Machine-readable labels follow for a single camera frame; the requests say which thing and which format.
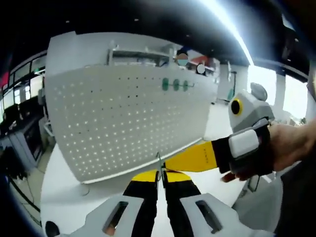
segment human hand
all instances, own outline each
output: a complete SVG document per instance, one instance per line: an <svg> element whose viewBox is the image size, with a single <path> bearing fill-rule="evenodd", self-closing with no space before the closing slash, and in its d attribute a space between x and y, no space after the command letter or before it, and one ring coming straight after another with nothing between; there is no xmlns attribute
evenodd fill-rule
<svg viewBox="0 0 316 237"><path fill-rule="evenodd" d="M267 147L269 159L273 159L274 171L281 171L306 157L313 148L308 124L296 127L285 124L273 124L269 127L270 143ZM245 181L256 175L252 171L240 174L226 174L222 181L230 182L236 178Z"/></svg>

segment light strip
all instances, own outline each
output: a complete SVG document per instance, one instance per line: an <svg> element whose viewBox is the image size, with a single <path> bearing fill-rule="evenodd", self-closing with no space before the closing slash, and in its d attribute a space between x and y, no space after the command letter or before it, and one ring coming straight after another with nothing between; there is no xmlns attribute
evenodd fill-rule
<svg viewBox="0 0 316 237"><path fill-rule="evenodd" d="M230 21L228 15L225 10L216 2L216 0L200 0L217 18L227 27L227 29L233 34L238 43L240 44L244 54L246 55L248 62L250 65L254 65L250 53L247 49L246 44L241 38L237 28Z"/></svg>

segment perforated white panel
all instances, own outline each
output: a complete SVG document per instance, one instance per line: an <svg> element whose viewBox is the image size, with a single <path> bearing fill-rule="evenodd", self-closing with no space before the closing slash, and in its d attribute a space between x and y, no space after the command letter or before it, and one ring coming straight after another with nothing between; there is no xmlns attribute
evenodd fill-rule
<svg viewBox="0 0 316 237"><path fill-rule="evenodd" d="M189 87L162 89L185 80ZM143 167L204 135L212 78L145 66L94 66L47 77L46 101L60 150L81 181Z"/></svg>

